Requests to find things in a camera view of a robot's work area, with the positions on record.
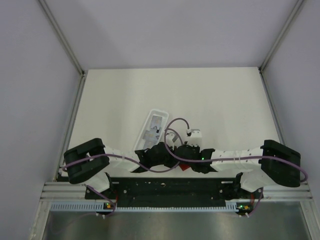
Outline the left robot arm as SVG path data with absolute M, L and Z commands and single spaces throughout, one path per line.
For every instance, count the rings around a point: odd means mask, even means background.
M 109 198 L 114 191 L 107 168 L 118 168 L 130 173 L 166 173 L 179 165 L 163 142 L 152 147 L 124 153 L 107 147 L 102 139 L 94 138 L 67 150 L 65 166 L 70 184 L 85 184 L 102 198 Z

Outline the red leather card holder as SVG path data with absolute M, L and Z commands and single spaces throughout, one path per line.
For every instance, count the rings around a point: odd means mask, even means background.
M 185 171 L 190 168 L 188 164 L 184 164 L 184 163 L 179 164 L 179 167 L 182 171 Z

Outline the white plastic basket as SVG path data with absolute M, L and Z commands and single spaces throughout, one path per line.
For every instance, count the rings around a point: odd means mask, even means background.
M 159 109 L 150 110 L 138 135 L 133 150 L 151 149 L 157 145 L 169 120 L 169 113 Z

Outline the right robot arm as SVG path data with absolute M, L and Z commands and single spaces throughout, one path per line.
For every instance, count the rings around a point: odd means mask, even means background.
M 280 185 L 297 188 L 301 185 L 301 155 L 299 152 L 274 140 L 245 150 L 217 150 L 199 146 L 181 145 L 171 154 L 187 163 L 195 172 L 233 174 L 233 192 L 245 198 L 258 189 Z

